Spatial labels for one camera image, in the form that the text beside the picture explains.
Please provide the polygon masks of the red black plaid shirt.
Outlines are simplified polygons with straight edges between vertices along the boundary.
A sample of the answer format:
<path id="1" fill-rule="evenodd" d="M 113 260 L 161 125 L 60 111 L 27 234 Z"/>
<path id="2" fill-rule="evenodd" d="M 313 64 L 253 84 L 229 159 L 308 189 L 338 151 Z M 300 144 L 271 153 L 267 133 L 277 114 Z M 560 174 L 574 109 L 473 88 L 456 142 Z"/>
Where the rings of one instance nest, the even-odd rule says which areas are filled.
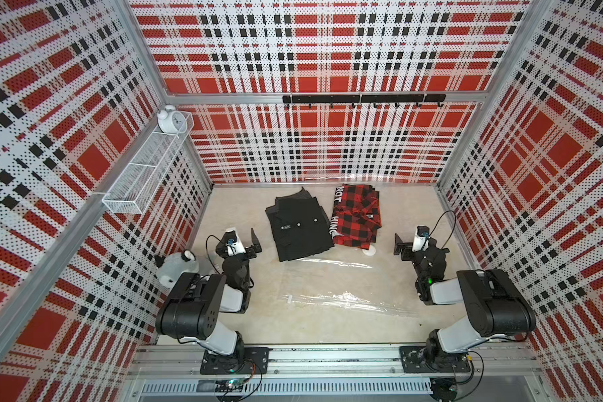
<path id="1" fill-rule="evenodd" d="M 333 196 L 329 234 L 340 246 L 369 250 L 382 227 L 380 192 L 368 184 L 342 184 Z"/>

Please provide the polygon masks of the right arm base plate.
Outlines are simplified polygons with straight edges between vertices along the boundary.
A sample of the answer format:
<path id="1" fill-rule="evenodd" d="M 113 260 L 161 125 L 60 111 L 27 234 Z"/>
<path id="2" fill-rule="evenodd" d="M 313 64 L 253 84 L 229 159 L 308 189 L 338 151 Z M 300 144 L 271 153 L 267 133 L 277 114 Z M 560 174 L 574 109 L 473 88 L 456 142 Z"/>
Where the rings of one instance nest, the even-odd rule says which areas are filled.
<path id="1" fill-rule="evenodd" d="M 402 346 L 399 351 L 400 363 L 406 374 L 472 372 L 465 353 L 445 353 L 437 347 L 427 346 Z"/>

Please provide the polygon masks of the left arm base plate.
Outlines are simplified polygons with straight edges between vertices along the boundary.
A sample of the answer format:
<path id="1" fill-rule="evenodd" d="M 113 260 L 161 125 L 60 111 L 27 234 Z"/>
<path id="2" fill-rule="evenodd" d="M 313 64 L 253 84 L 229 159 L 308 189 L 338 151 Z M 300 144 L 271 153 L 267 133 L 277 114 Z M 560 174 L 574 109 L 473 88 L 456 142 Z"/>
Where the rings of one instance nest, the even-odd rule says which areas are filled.
<path id="1" fill-rule="evenodd" d="M 204 352 L 199 373 L 201 375 L 264 375 L 269 364 L 271 349 L 268 347 L 247 347 L 239 354 L 223 356 Z"/>

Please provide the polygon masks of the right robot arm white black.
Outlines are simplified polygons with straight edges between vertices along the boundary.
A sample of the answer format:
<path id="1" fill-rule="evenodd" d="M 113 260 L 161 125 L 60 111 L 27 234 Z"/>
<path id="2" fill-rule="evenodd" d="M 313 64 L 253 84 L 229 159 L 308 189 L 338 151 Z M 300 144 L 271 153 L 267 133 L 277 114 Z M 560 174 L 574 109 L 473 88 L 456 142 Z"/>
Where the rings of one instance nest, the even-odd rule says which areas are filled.
<path id="1" fill-rule="evenodd" d="M 412 242 L 395 235 L 394 254 L 412 264 L 418 298 L 427 306 L 462 303 L 466 315 L 447 328 L 431 331 L 422 355 L 429 364 L 450 363 L 491 340 L 514 341 L 536 329 L 533 308 L 502 270 L 457 271 L 445 278 L 449 249 L 420 226 Z"/>

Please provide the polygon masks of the clear plastic vacuum bag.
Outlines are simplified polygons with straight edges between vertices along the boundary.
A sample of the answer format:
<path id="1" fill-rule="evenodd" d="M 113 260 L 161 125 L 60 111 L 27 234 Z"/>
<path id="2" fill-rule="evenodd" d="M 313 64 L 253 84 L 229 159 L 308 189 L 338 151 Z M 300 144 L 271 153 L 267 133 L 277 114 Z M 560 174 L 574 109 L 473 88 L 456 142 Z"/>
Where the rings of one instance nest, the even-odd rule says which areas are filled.
<path id="1" fill-rule="evenodd" d="M 289 304 L 415 318 L 420 302 L 409 265 L 389 251 L 338 246 L 281 265 L 279 297 Z"/>

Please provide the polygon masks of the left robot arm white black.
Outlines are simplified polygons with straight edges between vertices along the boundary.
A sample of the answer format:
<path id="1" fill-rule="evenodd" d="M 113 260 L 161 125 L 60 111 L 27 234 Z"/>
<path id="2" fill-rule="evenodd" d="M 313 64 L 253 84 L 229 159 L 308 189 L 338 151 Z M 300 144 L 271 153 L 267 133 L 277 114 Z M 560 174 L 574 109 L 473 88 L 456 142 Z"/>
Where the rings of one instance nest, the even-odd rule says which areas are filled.
<path id="1" fill-rule="evenodd" d="M 217 239 L 220 271 L 199 274 L 199 260 L 189 250 L 157 258 L 159 282 L 169 289 L 156 317 L 158 333 L 182 344 L 195 343 L 223 362 L 243 364 L 242 335 L 221 323 L 219 315 L 247 311 L 255 285 L 250 261 L 261 251 L 255 231 L 245 246 L 230 228 Z"/>

